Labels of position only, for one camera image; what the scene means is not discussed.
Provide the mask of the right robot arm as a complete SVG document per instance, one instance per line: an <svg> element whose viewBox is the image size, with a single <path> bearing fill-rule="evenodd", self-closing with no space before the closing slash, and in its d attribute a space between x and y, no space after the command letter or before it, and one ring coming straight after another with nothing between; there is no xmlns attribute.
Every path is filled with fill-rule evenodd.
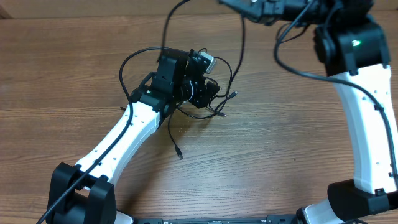
<svg viewBox="0 0 398 224"><path fill-rule="evenodd" d="M390 55L384 31L370 15L372 1L226 1L255 23L315 25L320 76L334 84L345 112L354 177L328 186L326 199L297 210L291 223L360 223L397 208L397 124L391 99Z"/></svg>

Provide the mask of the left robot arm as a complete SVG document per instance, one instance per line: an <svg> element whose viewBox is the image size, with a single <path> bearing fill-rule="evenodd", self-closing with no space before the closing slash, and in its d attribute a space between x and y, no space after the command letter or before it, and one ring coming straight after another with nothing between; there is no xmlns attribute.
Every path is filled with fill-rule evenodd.
<svg viewBox="0 0 398 224"><path fill-rule="evenodd" d="M121 119L85 157L60 163L52 174L47 211L40 223L134 223L118 210L115 186L141 144L182 103L204 108L219 92L209 82L216 59L204 50L164 48L158 68L127 93Z"/></svg>

